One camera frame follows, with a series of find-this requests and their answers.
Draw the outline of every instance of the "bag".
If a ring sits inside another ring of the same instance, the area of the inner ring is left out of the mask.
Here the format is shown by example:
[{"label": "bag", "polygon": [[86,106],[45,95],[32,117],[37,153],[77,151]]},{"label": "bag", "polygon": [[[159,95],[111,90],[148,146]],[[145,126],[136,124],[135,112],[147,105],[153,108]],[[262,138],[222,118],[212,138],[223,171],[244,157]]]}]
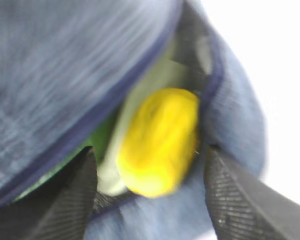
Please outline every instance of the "bag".
[{"label": "bag", "polygon": [[[200,98],[200,151],[179,190],[156,199],[95,193],[84,148],[14,201],[120,104],[173,35],[173,60]],[[0,2],[0,240],[195,239],[212,229],[203,181],[212,144],[260,174],[261,110],[200,1]]]}]

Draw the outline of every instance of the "white background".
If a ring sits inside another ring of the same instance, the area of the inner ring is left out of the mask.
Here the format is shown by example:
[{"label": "white background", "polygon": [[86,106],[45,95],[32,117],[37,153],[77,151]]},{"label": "white background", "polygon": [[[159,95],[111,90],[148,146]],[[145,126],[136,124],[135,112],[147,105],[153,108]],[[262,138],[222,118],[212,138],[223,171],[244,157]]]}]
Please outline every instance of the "white background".
[{"label": "white background", "polygon": [[201,1],[262,107],[268,138],[263,181],[300,204],[300,0]]}]

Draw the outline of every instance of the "yellow ball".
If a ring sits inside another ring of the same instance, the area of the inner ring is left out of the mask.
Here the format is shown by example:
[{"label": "yellow ball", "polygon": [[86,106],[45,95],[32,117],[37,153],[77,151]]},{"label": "yellow ball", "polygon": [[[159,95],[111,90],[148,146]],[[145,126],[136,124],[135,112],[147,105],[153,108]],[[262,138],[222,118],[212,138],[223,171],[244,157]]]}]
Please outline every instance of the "yellow ball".
[{"label": "yellow ball", "polygon": [[117,158],[131,191],[154,198],[177,189],[197,147],[198,106],[193,93],[164,88],[139,107]]}]

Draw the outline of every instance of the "blue fabric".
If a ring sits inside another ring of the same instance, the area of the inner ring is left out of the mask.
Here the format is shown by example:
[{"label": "blue fabric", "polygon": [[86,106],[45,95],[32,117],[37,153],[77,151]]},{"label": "blue fabric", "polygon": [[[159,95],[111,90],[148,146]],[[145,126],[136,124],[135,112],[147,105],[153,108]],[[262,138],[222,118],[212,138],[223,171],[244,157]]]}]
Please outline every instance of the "blue fabric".
[{"label": "blue fabric", "polygon": [[[193,88],[204,87],[200,154],[175,194],[137,197],[95,218],[85,240],[192,240],[211,229],[203,182],[208,144],[217,143],[255,175],[263,167],[262,113],[240,63],[225,41],[209,30],[198,2],[190,0],[184,6],[180,22],[184,43],[177,58],[190,68]],[[61,160],[89,134],[95,126],[85,128],[82,116],[115,86],[120,87],[120,79],[172,21],[171,12],[178,13],[179,3],[0,1],[0,190],[43,153],[45,159]],[[111,15],[117,16],[115,22],[107,17]],[[203,51],[194,47],[201,34],[209,38],[211,72],[196,60],[195,53]],[[107,105],[101,109],[107,111]],[[84,131],[73,139],[66,133],[78,123]],[[67,146],[49,151],[58,147],[59,139],[67,140]],[[16,189],[14,196],[22,190]]]},{"label": "blue fabric", "polygon": [[119,104],[167,43],[181,3],[0,1],[0,205]]},{"label": "blue fabric", "polygon": [[[184,14],[195,14],[197,10]],[[203,28],[207,22],[200,13]],[[213,69],[210,75],[199,76],[202,81],[207,81],[202,100],[213,99],[202,103],[204,137],[200,155],[189,176],[173,195],[157,199],[138,197],[94,219],[84,240],[193,240],[211,229],[203,181],[208,144],[221,146],[254,175],[261,172],[265,161],[261,110],[246,74],[230,48],[215,32],[208,31],[208,35]]]}]

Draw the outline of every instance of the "green fabric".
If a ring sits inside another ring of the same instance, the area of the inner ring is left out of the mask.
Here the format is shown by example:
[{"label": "green fabric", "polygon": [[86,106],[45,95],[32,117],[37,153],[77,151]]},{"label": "green fabric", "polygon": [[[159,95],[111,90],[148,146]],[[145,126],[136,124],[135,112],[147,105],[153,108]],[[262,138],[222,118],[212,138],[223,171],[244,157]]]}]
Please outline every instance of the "green fabric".
[{"label": "green fabric", "polygon": [[59,165],[57,165],[50,172],[42,176],[34,185],[32,185],[20,196],[18,196],[16,200],[23,198],[24,196],[26,196],[27,194],[44,184],[47,180],[49,180],[52,176],[59,172],[68,162],[71,161],[71,159],[73,159],[86,146],[93,147],[96,165],[98,166],[104,159],[104,155],[107,150],[107,146],[116,123],[118,112],[119,110],[116,109],[112,114],[110,114],[82,144],[80,144],[67,157],[65,157]]}]

